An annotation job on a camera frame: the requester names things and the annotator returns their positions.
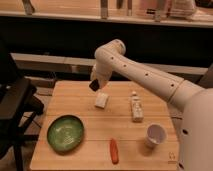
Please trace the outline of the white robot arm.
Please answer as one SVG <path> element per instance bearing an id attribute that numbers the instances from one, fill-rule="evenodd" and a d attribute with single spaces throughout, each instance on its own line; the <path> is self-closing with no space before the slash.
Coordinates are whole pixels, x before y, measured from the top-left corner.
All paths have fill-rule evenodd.
<path id="1" fill-rule="evenodd" d="M 132 61 L 114 39 L 95 50 L 90 88 L 102 89 L 112 72 L 134 81 L 183 113 L 178 171 L 213 171 L 213 88 Z"/>

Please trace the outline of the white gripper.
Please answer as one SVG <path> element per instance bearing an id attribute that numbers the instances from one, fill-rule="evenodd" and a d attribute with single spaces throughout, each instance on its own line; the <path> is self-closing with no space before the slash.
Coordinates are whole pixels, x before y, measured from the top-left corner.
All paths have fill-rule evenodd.
<path id="1" fill-rule="evenodd" d="M 95 64 L 92 68 L 91 72 L 91 82 L 95 79 L 98 80 L 99 89 L 102 89 L 110 80 L 112 75 L 112 70 L 108 67 L 104 67 L 103 65 Z"/>

